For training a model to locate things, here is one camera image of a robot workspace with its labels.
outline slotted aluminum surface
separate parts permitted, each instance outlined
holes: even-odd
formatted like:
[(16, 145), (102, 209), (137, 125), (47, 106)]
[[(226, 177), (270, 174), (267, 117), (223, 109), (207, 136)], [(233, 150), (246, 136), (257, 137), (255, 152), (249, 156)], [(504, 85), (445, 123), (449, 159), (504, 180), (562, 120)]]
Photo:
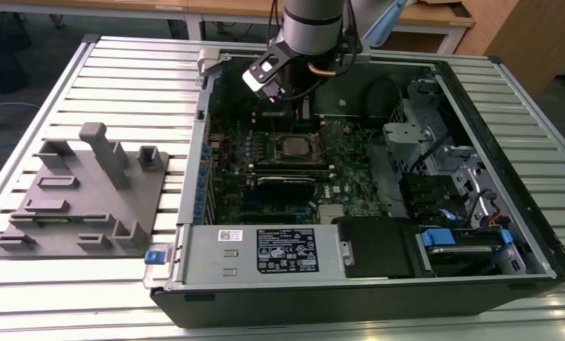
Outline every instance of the slotted aluminum surface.
[[(29, 141), (16, 148), (0, 175), (0, 232), (7, 227), (7, 212), (22, 203), (42, 166), (33, 157), (41, 140), (73, 139), (74, 148), (89, 148), (78, 141), (78, 130), (86, 121), (102, 121), (110, 127), (107, 136), (121, 139), (126, 150), (155, 144), (174, 157), (153, 244), (173, 241), (199, 90), (195, 61), (207, 46), (262, 50), (249, 44), (114, 37), (83, 44), (38, 115), (35, 136), (27, 133)], [(437, 58), (453, 66), (565, 245), (565, 141), (504, 67), (478, 57), (377, 55)], [(509, 335), (565, 340), (565, 292), (516, 301), (469, 318), (183, 330), (149, 298), (145, 271), (142, 259), (0, 261), (0, 340), (390, 340), (393, 334), (409, 340), (490, 340)], [(154, 274), (167, 278), (167, 267), (157, 267)]]

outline table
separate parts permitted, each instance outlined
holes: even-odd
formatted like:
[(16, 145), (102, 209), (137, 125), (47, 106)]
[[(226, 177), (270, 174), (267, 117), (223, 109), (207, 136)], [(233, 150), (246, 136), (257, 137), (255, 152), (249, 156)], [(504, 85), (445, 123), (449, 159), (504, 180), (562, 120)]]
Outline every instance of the table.
[[(7, 212), (22, 204), (42, 166), (34, 156), (42, 140), (75, 139), (82, 123), (94, 120), (117, 125), (109, 129), (109, 138), (121, 140), (127, 151), (150, 141), (174, 156), (151, 236), (154, 246), (174, 240), (202, 89), (195, 81), (197, 59), (206, 47), (263, 52), (263, 44), (147, 38), (102, 37), (97, 43), (81, 44), (0, 172), (0, 232), (8, 225)], [(565, 245), (565, 209), (554, 205), (565, 202), (565, 140), (505, 66), (486, 57), (374, 54), (449, 62)], [(79, 141), (71, 144), (87, 148)], [(153, 270), (154, 278), (169, 277), (167, 266)], [(437, 341), (506, 340), (509, 335), (521, 340), (565, 340), (565, 293), (514, 301), (476, 317), (185, 330), (173, 325), (150, 299), (145, 272), (142, 259), (0, 260), (0, 340), (358, 341), (398, 337)]]
[[(202, 40), (201, 25), (205, 21), (267, 24), (270, 0), (189, 0), (186, 22), (191, 40)], [(282, 16), (283, 1), (279, 2)], [(405, 8), (394, 27), (397, 32), (441, 34), (445, 39), (438, 53), (453, 54), (469, 28), (473, 18), (458, 17), (448, 5), (414, 4)]]
[[(0, 0), (0, 11), (185, 20), (190, 40), (203, 40), (206, 21), (267, 24), (270, 4), (270, 0)], [(453, 54), (474, 24), (448, 5), (414, 4), (405, 8), (394, 31), (444, 35), (438, 53)]]

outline power supply label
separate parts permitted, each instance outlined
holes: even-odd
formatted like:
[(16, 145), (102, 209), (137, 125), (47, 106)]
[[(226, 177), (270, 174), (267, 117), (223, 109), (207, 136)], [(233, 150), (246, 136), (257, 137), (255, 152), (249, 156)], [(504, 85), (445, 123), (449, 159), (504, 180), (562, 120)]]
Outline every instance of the power supply label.
[(318, 272), (314, 229), (258, 229), (257, 270), (262, 274)]

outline copper pipe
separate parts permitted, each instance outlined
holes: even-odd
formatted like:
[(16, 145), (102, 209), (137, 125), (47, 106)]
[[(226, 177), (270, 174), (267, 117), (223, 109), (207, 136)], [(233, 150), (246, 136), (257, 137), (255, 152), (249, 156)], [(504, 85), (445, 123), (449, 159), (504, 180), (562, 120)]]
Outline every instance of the copper pipe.
[(321, 77), (335, 77), (338, 75), (337, 71), (321, 70), (311, 63), (309, 63), (309, 70), (311, 73)]

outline white sticker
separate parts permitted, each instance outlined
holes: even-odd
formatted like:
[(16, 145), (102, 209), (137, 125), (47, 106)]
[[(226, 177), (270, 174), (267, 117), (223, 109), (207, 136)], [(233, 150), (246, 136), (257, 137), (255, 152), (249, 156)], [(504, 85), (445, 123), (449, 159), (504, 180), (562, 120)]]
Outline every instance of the white sticker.
[(450, 25), (450, 26), (466, 26), (466, 27), (470, 27), (470, 26), (472, 26), (472, 23), (464, 23), (464, 22), (461, 22), (461, 21), (452, 21), (452, 22), (449, 23), (449, 25)]
[(243, 230), (242, 229), (221, 229), (218, 235), (219, 242), (242, 242)]
[(183, 8), (179, 6), (155, 6), (157, 9), (167, 9), (170, 11), (181, 11)]

